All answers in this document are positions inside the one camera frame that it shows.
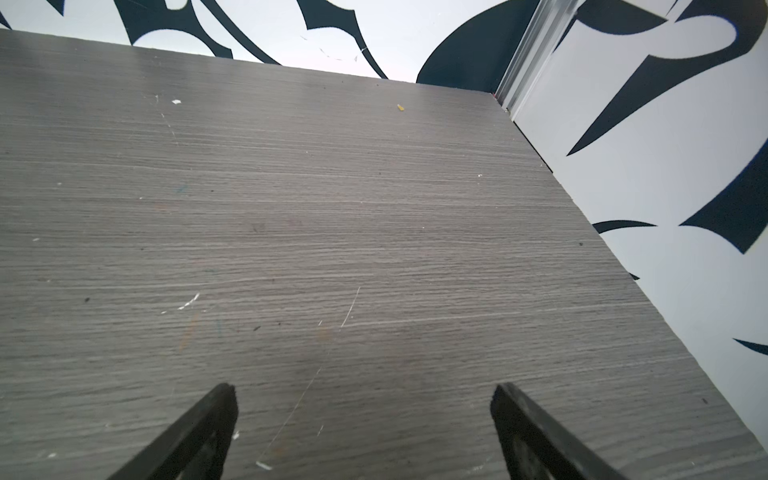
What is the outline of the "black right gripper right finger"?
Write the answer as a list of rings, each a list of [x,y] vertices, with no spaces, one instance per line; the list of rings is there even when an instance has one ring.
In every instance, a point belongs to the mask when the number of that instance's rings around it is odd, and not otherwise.
[[[490,412],[512,479],[622,479],[513,383],[496,386]]]

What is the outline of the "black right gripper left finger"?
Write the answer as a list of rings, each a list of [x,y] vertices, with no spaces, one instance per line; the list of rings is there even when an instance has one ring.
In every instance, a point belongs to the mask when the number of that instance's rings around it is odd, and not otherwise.
[[[220,383],[110,477],[220,479],[238,414],[235,387]]]

